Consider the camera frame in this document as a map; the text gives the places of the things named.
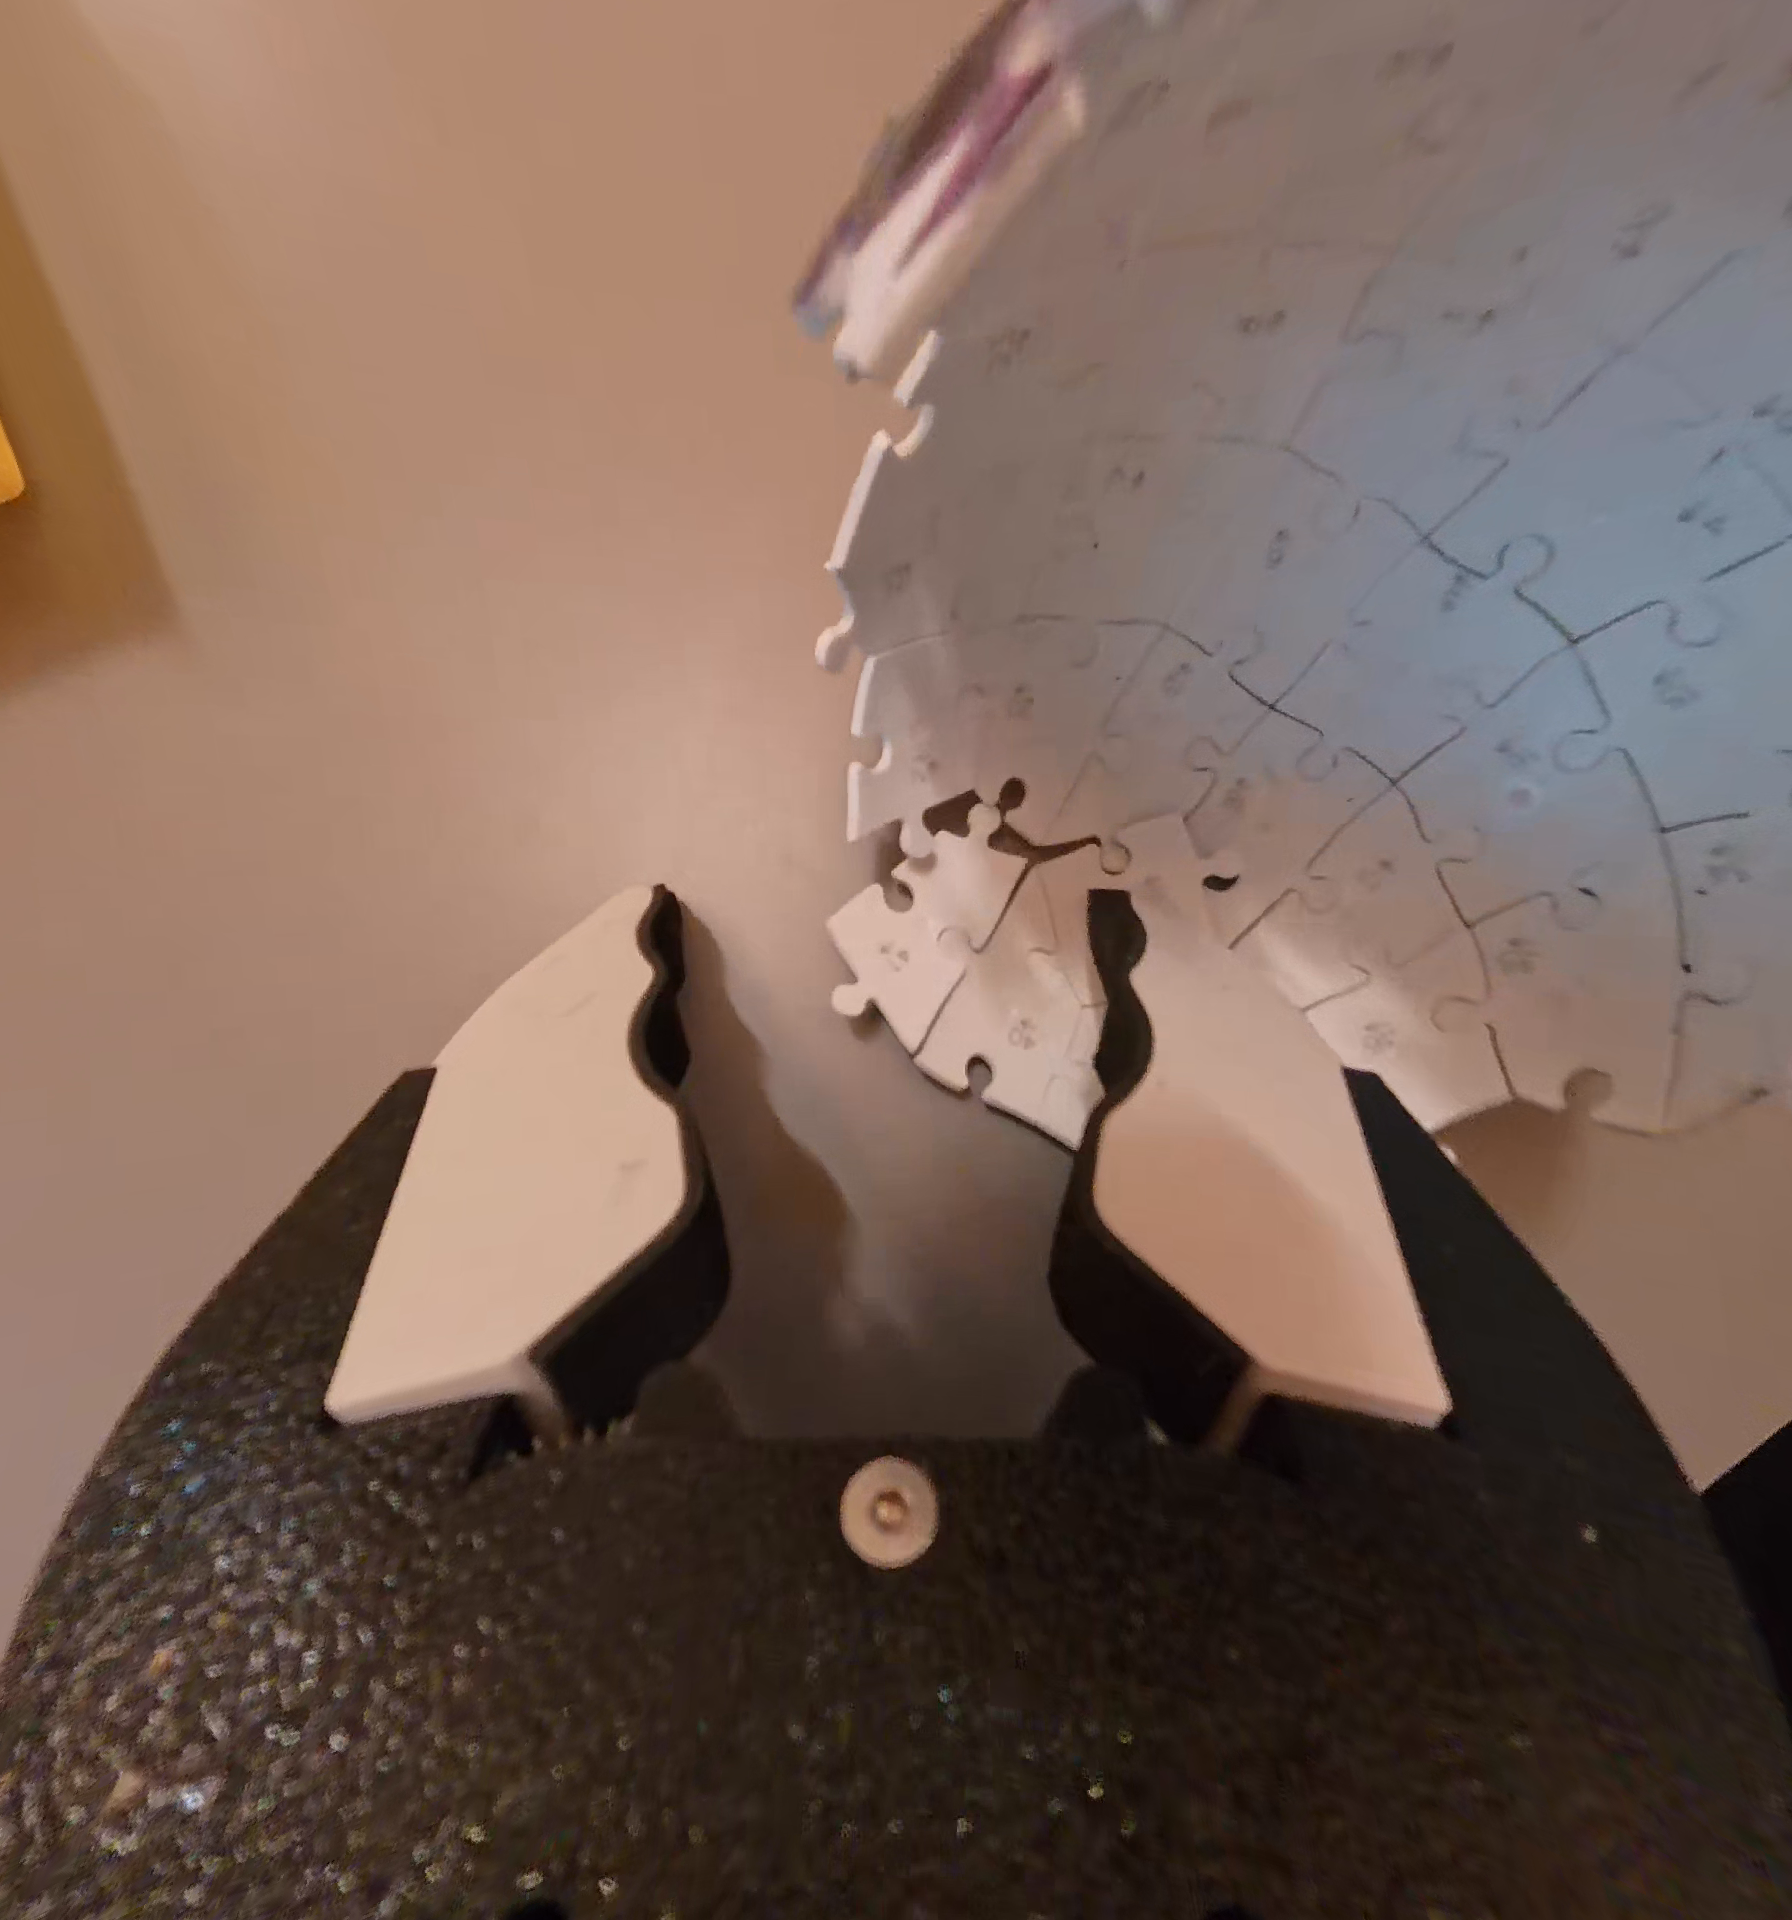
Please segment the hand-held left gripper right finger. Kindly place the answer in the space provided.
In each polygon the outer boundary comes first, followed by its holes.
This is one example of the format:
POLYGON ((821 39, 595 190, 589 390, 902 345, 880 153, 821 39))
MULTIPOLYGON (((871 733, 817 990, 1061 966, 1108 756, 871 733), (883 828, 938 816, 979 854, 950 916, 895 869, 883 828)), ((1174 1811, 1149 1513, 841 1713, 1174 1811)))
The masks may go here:
POLYGON ((1348 1076, 1166 888, 1096 891, 1105 993, 1053 1308, 1166 1442, 1271 1403, 1432 1432, 1453 1411, 1348 1076))

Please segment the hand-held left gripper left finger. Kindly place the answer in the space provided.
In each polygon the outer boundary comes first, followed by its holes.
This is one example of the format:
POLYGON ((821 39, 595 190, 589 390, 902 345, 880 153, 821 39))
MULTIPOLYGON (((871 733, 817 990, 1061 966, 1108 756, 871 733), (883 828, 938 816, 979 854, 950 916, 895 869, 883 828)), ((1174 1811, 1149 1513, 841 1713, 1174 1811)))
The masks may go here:
POLYGON ((732 1256, 684 1100, 685 916, 631 887, 439 1052, 325 1411, 514 1403, 609 1429, 717 1325, 732 1256))

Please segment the white puzzle ball shell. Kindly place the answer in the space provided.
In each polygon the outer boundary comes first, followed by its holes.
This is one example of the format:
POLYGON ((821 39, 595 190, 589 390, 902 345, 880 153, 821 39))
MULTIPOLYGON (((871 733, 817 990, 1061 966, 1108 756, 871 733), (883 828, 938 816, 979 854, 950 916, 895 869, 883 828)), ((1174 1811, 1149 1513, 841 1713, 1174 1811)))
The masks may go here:
POLYGON ((1160 821, 1429 1129, 1792 1114, 1792 4, 997 4, 794 314, 850 841, 1160 821))

